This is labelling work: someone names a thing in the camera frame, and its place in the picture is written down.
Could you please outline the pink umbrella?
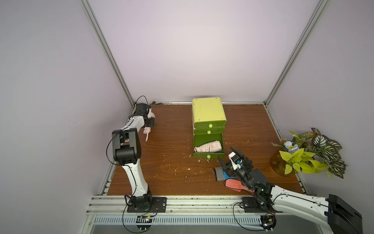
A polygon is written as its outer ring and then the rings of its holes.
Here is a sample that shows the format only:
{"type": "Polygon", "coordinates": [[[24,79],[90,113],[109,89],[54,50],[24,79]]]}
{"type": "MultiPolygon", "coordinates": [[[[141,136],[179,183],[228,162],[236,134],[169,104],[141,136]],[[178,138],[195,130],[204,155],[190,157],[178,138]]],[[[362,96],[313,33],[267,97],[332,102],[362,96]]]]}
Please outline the pink umbrella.
{"type": "MultiPolygon", "coordinates": [[[[151,118],[155,118],[155,114],[153,112],[151,112],[151,118]]],[[[143,133],[146,135],[146,138],[145,138],[145,142],[148,141],[148,138],[149,138],[149,134],[151,132],[151,128],[150,127],[145,127],[144,126],[144,131],[143,133]]]]}
{"type": "Polygon", "coordinates": [[[222,149],[221,142],[218,140],[194,147],[194,151],[197,153],[216,153],[220,152],[222,149]]]}

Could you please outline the yellow-green drawer cabinet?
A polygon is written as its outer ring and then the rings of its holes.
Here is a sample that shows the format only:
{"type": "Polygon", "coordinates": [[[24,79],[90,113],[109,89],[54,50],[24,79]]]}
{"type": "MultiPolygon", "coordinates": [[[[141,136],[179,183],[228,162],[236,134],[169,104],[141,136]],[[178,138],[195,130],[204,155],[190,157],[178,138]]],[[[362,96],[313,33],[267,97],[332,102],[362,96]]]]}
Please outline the yellow-green drawer cabinet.
{"type": "Polygon", "coordinates": [[[195,158],[222,158],[225,156],[223,133],[227,118],[219,97],[192,100],[193,156],[195,158]],[[194,147],[220,141],[223,149],[216,153],[197,153],[194,147]]]}

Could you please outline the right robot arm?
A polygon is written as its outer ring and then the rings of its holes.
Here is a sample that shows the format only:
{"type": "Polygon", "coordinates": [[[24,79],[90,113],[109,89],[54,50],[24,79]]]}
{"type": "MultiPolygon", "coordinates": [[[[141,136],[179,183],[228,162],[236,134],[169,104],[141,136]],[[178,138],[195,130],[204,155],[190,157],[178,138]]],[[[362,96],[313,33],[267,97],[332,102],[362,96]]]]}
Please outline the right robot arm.
{"type": "Polygon", "coordinates": [[[330,194],[316,197],[295,193],[269,183],[263,173],[254,169],[252,161],[238,150],[232,149],[229,163],[219,162],[225,177],[224,185],[232,190],[238,183],[238,191],[244,190],[251,196],[242,199],[245,212],[264,212],[261,227],[275,227],[275,213],[283,212],[311,221],[334,234],[362,234],[362,215],[342,198],[330,194]]]}

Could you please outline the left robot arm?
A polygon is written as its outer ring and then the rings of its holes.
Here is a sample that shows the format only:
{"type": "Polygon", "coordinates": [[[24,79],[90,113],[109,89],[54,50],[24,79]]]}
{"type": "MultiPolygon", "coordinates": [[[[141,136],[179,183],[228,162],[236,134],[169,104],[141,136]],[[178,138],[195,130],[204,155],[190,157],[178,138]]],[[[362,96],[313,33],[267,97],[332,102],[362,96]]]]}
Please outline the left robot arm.
{"type": "Polygon", "coordinates": [[[128,206],[148,207],[152,204],[151,190],[144,179],[140,165],[141,143],[138,132],[141,129],[149,134],[154,125],[154,114],[150,105],[135,105],[135,113],[130,115],[124,127],[112,132],[113,159],[126,172],[130,185],[131,196],[128,206]]]}

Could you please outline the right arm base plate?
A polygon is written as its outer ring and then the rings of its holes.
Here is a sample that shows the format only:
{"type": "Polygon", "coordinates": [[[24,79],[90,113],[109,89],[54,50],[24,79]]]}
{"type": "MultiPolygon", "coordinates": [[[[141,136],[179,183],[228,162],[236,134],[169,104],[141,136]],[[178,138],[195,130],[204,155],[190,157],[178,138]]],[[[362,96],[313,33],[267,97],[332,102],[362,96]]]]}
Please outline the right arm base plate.
{"type": "Polygon", "coordinates": [[[239,207],[244,209],[245,213],[279,213],[270,202],[255,197],[243,197],[239,207]]]}

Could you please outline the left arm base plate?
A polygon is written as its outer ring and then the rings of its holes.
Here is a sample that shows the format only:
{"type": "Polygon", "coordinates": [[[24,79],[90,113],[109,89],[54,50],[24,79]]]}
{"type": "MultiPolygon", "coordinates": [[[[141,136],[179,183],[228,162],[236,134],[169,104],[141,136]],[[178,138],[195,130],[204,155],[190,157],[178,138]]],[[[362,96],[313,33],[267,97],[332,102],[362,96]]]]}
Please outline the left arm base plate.
{"type": "Polygon", "coordinates": [[[130,199],[128,213],[165,213],[167,206],[166,197],[133,197],[130,199]]]}

